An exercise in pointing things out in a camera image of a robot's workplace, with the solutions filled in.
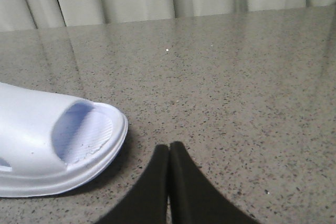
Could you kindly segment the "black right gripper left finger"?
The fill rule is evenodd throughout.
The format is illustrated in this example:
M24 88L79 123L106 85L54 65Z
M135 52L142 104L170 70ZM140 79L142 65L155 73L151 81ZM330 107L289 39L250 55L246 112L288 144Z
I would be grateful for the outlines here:
M169 148L157 145L138 181L98 223L166 223Z

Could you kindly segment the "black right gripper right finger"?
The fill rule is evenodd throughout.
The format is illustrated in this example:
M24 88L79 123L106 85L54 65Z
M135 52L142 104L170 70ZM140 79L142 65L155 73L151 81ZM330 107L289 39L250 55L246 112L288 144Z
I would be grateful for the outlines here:
M170 203L173 223L257 223L209 182L178 141L170 144Z

